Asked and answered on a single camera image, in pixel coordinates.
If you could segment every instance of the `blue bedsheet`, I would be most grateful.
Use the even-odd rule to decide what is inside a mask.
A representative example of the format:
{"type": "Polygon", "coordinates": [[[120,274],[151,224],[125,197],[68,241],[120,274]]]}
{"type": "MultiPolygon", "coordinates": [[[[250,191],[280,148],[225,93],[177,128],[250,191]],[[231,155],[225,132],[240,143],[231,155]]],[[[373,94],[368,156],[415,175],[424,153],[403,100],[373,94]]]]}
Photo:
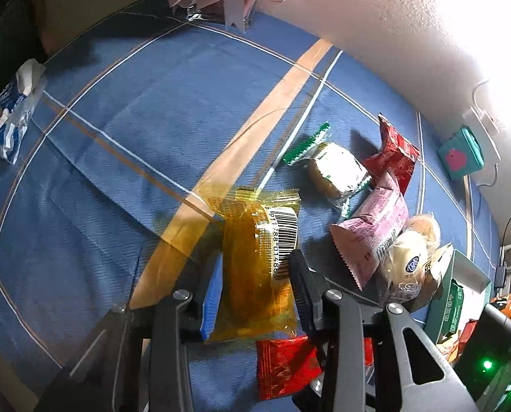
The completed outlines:
{"type": "MultiPolygon", "coordinates": [[[[183,198],[270,94],[275,103],[287,99],[276,88],[295,88],[292,78],[300,87],[277,106],[284,113],[234,174],[235,184],[259,185],[290,137],[298,141],[325,120],[333,140],[363,159],[380,147],[382,112],[422,151],[406,193],[410,214],[433,212],[442,243],[493,274],[499,237],[487,203],[473,183],[448,179],[432,127],[384,81],[264,14],[246,35],[169,16],[166,0],[143,0],[52,57],[17,164],[4,165],[0,351],[32,391],[40,394],[112,303],[125,300],[139,249],[147,263],[183,198]],[[312,51],[321,58],[307,74],[296,61],[310,61],[312,51]]],[[[300,189],[299,235],[309,263],[358,291],[328,233],[337,212],[304,169],[278,165],[265,187],[300,189]]],[[[219,247],[214,232],[210,225],[194,246],[183,280],[219,247]]],[[[372,283],[360,293],[375,294],[372,283]]],[[[414,317],[424,322],[426,313],[414,317]]],[[[257,403],[253,343],[193,346],[190,358],[198,411],[295,410],[288,398],[257,403]]]]}

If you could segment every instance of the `red snack package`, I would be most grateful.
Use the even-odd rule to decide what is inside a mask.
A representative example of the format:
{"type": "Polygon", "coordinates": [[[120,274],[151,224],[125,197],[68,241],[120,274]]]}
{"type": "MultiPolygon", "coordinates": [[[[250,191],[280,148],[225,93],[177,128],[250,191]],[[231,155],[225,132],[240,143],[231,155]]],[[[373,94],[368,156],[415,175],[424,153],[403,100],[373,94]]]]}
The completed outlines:
{"type": "MultiPolygon", "coordinates": [[[[322,371],[317,349],[307,336],[256,341],[259,399],[273,399],[299,392],[322,371]]],[[[372,340],[364,339],[364,361],[374,363],[372,340]]]]}
{"type": "Polygon", "coordinates": [[[406,192],[408,183],[414,173],[414,166],[420,156],[420,151],[413,146],[392,126],[384,115],[378,115],[380,120],[381,151],[366,158],[363,166],[374,175],[374,184],[387,169],[391,169],[397,178],[400,193],[406,192]]]}
{"type": "Polygon", "coordinates": [[[470,319],[468,321],[468,323],[465,324],[465,327],[463,327],[463,332],[462,332],[462,335],[460,336],[459,344],[458,344],[458,354],[463,353],[463,350],[465,349],[465,345],[467,344],[467,341],[473,334],[473,330],[477,326],[477,323],[478,323],[477,319],[470,319]]]}

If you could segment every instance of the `black device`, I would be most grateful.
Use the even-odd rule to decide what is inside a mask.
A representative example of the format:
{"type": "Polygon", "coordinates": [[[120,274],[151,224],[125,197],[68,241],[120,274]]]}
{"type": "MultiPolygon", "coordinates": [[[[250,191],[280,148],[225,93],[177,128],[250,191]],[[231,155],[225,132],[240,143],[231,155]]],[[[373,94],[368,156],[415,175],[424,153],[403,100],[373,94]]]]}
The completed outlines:
{"type": "Polygon", "coordinates": [[[511,320],[492,305],[485,305],[454,371],[477,401],[498,370],[509,360],[511,320]]]}
{"type": "Polygon", "coordinates": [[[302,412],[478,410],[402,305],[389,303],[381,309],[358,304],[330,289],[299,250],[289,256],[289,271],[301,326],[317,346],[324,372],[318,389],[311,384],[293,396],[302,412]],[[373,341],[375,387],[365,380],[364,337],[373,341]]]}

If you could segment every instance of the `snack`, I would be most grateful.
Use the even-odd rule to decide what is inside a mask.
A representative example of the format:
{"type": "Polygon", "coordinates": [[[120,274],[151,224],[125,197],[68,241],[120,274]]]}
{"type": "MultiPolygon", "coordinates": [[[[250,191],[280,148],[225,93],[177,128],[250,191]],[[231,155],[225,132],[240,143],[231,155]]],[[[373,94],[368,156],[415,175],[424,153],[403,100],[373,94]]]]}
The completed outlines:
{"type": "Polygon", "coordinates": [[[450,337],[458,331],[458,324],[462,315],[463,298],[463,287],[452,279],[441,326],[441,335],[450,337]]]}
{"type": "Polygon", "coordinates": [[[259,192],[237,188],[225,196],[201,191],[225,218],[223,293],[212,340],[294,334],[296,314],[288,256],[296,247],[297,190],[259,192]]]}
{"type": "Polygon", "coordinates": [[[307,172],[315,186],[340,210],[342,218],[351,216],[351,197],[372,180],[368,171],[341,146],[326,142],[330,124],[325,122],[317,133],[284,155],[283,161],[293,165],[308,160],[307,172]]]}
{"type": "Polygon", "coordinates": [[[355,215],[330,225],[337,250],[362,289],[408,218],[395,176],[387,171],[355,215]]]}
{"type": "Polygon", "coordinates": [[[425,238],[429,257],[441,244],[441,228],[433,214],[419,214],[409,218],[405,224],[405,231],[419,232],[425,238]]]}
{"type": "Polygon", "coordinates": [[[400,234],[385,253],[377,272],[381,305],[414,299],[423,284],[427,261],[424,237],[416,231],[400,234]]]}
{"type": "MultiPolygon", "coordinates": [[[[307,336],[256,341],[257,386],[260,400],[299,392],[322,371],[315,346],[307,336]]],[[[372,339],[364,338],[364,363],[374,363],[372,339]]]]}
{"type": "Polygon", "coordinates": [[[377,181],[387,169],[391,169],[397,178],[400,193],[406,192],[408,183],[414,173],[414,166],[420,156],[420,151],[413,146],[392,126],[384,115],[378,115],[380,120],[381,151],[366,158],[363,165],[374,175],[377,181]]]}

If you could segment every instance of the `white wall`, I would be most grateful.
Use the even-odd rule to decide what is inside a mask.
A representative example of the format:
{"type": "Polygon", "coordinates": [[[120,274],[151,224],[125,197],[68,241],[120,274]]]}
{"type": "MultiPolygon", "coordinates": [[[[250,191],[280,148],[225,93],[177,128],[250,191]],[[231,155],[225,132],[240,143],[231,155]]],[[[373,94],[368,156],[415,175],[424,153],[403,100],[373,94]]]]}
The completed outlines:
{"type": "MultiPolygon", "coordinates": [[[[503,231],[511,215],[511,0],[287,0],[263,8],[366,64],[444,139],[461,125],[472,87],[493,78],[477,100],[501,126],[502,162],[496,186],[481,191],[503,231]]],[[[480,173],[478,182],[493,176],[480,173]]]]}

